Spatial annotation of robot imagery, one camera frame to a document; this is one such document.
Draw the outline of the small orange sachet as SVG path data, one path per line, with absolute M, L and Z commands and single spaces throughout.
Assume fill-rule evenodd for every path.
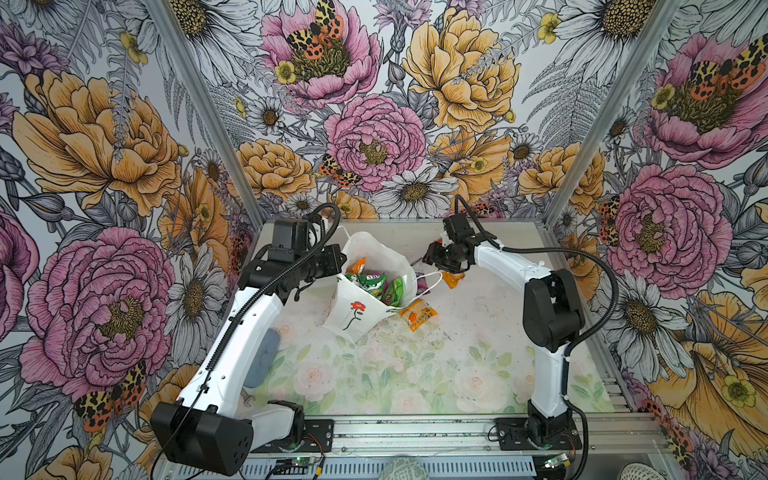
M 451 273 L 448 271 L 442 272 L 442 280 L 449 289 L 455 289 L 464 278 L 464 273 Z

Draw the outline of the green chips bag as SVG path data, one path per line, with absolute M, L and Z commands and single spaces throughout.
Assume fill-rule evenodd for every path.
M 402 277 L 396 277 L 387 284 L 381 297 L 381 302 L 390 307 L 398 307 L 404 294 L 405 281 Z

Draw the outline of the white paper bag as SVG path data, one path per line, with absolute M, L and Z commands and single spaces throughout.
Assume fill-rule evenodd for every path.
M 420 299 L 416 296 L 417 272 L 406 257 L 385 246 L 372 234 L 360 231 L 348 236 L 342 248 L 347 261 L 342 272 L 336 275 L 335 291 L 331 299 L 330 310 L 323 327 L 350 342 L 362 339 L 381 321 L 398 315 L 399 312 Z M 359 259 L 366 257 L 363 273 L 384 273 L 388 283 L 396 277 L 405 281 L 404 294 L 398 307 L 390 307 L 365 293 L 346 277 L 347 269 Z M 436 272 L 431 273 L 435 281 L 432 289 L 441 282 Z

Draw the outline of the green yellow candy packet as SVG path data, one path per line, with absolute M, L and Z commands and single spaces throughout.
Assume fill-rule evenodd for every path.
M 383 296 L 388 285 L 388 277 L 384 273 L 346 273 L 345 277 L 376 299 Z

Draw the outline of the small purple snack bag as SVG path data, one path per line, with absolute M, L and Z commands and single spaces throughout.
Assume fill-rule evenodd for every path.
M 423 296 L 424 294 L 427 294 L 432 289 L 432 286 L 430 284 L 430 278 L 432 274 L 431 273 L 418 273 L 416 276 L 417 281 L 417 291 L 416 296 Z

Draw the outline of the red orange snack packet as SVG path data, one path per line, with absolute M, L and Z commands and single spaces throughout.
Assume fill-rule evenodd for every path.
M 347 274 L 354 274 L 358 275 L 364 272 L 365 266 L 367 263 L 367 258 L 363 257 L 359 259 L 358 261 L 354 262 L 346 271 Z

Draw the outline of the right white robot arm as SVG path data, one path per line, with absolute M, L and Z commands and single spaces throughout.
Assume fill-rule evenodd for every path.
M 443 219 L 444 233 L 431 243 L 423 261 L 451 274 L 477 265 L 522 293 L 522 325 L 535 345 L 534 393 L 528 401 L 523 438 L 540 449 L 575 427 L 579 410 L 568 396 L 569 368 L 577 346 L 598 333 L 616 310 L 620 288 L 612 267 L 599 256 L 567 247 L 517 248 L 503 245 L 488 232 L 460 195 L 454 212 Z M 552 270 L 527 258 L 529 254 L 562 253 L 592 262 L 610 283 L 609 303 L 599 321 L 586 328 L 586 314 L 574 275 L 567 269 Z

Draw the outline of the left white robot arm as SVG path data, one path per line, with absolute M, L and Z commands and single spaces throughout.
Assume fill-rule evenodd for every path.
M 270 401 L 251 416 L 239 415 L 238 408 L 259 349 L 284 306 L 316 280 L 341 273 L 346 256 L 331 241 L 340 220 L 339 207 L 324 203 L 301 218 L 275 222 L 271 242 L 243 268 L 230 313 L 200 368 L 175 400 L 158 403 L 151 414 L 160 458 L 199 473 L 232 476 L 254 449 L 302 443 L 302 407 Z

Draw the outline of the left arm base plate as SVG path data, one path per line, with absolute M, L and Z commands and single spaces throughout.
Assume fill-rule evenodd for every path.
M 301 438 L 276 440 L 253 450 L 253 453 L 330 453 L 334 441 L 335 422 L 328 419 L 306 420 Z

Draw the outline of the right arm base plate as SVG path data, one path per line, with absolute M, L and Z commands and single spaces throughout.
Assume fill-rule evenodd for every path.
M 582 440 L 573 420 L 502 417 L 494 420 L 494 432 L 502 451 L 577 451 L 582 448 Z

